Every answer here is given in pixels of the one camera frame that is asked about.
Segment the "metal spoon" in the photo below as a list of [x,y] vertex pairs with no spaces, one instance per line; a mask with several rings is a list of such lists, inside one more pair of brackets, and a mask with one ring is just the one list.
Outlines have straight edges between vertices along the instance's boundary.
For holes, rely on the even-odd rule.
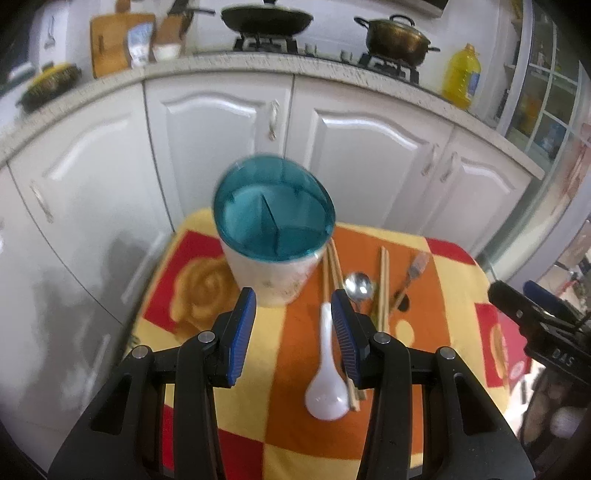
[[344,281],[346,295],[355,303],[363,303],[374,297],[374,282],[363,272],[353,272]]

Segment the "orange yellow red tablecloth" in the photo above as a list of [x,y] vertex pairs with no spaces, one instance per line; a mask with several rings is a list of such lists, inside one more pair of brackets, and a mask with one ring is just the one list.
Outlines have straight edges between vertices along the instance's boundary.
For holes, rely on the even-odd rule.
[[[524,338],[487,299],[488,279],[460,246],[422,236],[342,224],[335,247],[346,272],[377,278],[380,253],[390,255],[390,288],[403,285],[422,251],[424,273],[407,289],[410,304],[390,318],[405,345],[454,348],[500,410],[530,368]],[[259,308],[245,368],[235,386],[214,393],[221,455],[230,479],[353,479],[359,469],[370,402],[342,419],[315,419],[304,393],[320,364],[322,272],[311,274],[300,296],[278,308]],[[144,297],[136,340],[153,350],[181,344],[211,327],[235,305],[238,287],[222,254],[211,211],[190,214],[178,226]]]

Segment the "white ceramic soup spoon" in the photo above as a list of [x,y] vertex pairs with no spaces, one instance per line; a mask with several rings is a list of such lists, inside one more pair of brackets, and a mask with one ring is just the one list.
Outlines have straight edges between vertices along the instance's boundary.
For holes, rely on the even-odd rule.
[[320,364],[304,395],[305,408],[315,419],[335,421],[349,412],[349,393],[332,354],[332,310],[322,303],[320,317]]

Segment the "wooden chopstick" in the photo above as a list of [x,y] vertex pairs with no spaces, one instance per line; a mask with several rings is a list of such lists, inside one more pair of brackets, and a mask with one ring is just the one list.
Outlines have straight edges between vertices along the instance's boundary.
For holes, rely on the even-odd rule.
[[356,388],[352,379],[346,379],[346,388],[349,395],[349,409],[353,412],[360,412],[361,403],[367,399],[367,394],[363,390]]
[[329,257],[325,254],[322,257],[322,303],[329,303],[331,296],[329,281],[331,281],[331,270],[329,269]]
[[378,331],[383,331],[383,315],[384,315],[384,303],[387,297],[386,292],[386,281],[388,280],[388,274],[386,272],[388,266],[388,255],[385,246],[381,247],[381,268],[380,268],[380,285],[379,285],[379,301],[378,301]]
[[389,316],[390,316],[390,252],[384,247],[384,303],[383,303],[383,331],[390,334]]
[[328,257],[329,269],[332,275],[332,288],[335,290],[344,288],[344,276],[342,275],[342,267],[339,262],[338,250],[335,247],[335,240],[331,239],[328,243]]

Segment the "yellow-lidded black casserole pot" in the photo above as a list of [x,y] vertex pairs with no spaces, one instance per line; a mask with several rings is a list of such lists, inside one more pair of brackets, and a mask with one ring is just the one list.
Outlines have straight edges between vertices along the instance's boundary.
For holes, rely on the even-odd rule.
[[73,63],[60,63],[44,68],[36,76],[16,105],[31,113],[72,89],[81,78],[81,70]]

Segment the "small white bowl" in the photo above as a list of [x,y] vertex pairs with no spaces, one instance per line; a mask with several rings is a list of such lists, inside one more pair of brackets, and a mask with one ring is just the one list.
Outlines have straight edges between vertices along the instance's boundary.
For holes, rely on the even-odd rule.
[[182,45],[178,43],[154,44],[152,54],[156,62],[175,60],[180,57]]

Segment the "white plastic pouch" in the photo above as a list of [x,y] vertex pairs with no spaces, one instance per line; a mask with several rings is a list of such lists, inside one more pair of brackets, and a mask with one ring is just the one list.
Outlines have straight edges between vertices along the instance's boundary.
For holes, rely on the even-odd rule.
[[142,67],[149,62],[152,33],[152,22],[144,22],[128,30],[126,44],[132,69]]

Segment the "wooden-handled metal fork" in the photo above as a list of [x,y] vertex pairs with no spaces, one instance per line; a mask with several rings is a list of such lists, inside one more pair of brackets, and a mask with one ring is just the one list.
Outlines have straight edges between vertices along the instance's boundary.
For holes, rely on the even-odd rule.
[[429,261],[430,254],[427,252],[419,252],[415,256],[411,265],[407,269],[402,286],[391,297],[391,300],[389,302],[389,315],[394,314],[394,311],[396,311],[400,307],[401,303],[403,302],[407,294],[407,290],[409,289],[411,284],[424,273],[424,271],[427,268],[427,265],[429,264]]

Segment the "wooden knife block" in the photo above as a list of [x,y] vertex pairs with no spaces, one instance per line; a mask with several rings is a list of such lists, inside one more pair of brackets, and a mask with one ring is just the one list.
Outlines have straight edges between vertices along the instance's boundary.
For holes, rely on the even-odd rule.
[[175,0],[173,2],[166,17],[155,32],[154,45],[183,43],[193,16],[188,4],[188,0]]

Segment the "wooden cutting board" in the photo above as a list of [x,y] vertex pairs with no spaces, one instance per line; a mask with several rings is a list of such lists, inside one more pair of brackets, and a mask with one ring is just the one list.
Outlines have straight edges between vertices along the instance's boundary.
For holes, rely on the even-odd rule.
[[154,24],[151,13],[114,13],[90,21],[92,73],[95,79],[129,69],[127,32],[142,23]]

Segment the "bronze stockpot with lid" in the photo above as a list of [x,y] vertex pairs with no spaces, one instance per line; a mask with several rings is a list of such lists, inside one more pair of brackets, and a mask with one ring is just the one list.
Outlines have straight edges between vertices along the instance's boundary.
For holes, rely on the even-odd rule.
[[416,28],[415,21],[401,14],[388,19],[367,20],[353,17],[356,24],[367,29],[366,46],[370,55],[385,61],[399,62],[417,68],[425,61],[429,52],[439,53],[441,49]]

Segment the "teal-lidded floral utensil holder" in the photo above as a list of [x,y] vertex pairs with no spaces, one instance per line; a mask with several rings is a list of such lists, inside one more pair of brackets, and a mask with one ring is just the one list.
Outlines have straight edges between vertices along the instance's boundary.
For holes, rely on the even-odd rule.
[[263,307],[297,299],[335,230],[335,206],[310,171],[287,158],[256,155],[228,167],[212,199],[230,271]]

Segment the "yellow cooking oil bottle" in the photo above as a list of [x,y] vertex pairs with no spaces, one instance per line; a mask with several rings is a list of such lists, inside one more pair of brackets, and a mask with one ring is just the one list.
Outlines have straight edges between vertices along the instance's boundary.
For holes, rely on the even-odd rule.
[[467,43],[448,63],[442,95],[456,107],[468,110],[481,76],[481,64],[475,47]]

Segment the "black gas stove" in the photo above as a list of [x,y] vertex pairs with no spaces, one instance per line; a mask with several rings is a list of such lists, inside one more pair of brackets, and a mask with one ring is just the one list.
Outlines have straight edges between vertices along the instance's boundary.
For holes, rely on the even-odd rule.
[[222,71],[304,73],[318,77],[321,70],[351,67],[416,87],[421,85],[419,69],[402,60],[392,60],[369,52],[331,52],[318,44],[304,43],[294,37],[238,35],[228,49],[194,50],[190,56],[204,57],[208,66],[219,66]]

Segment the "black wok with lid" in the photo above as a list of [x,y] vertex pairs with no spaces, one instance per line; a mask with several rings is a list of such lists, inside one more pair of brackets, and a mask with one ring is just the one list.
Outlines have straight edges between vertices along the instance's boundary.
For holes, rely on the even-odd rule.
[[277,6],[276,1],[263,1],[225,7],[221,10],[221,20],[242,36],[283,38],[304,32],[314,16],[300,9]]

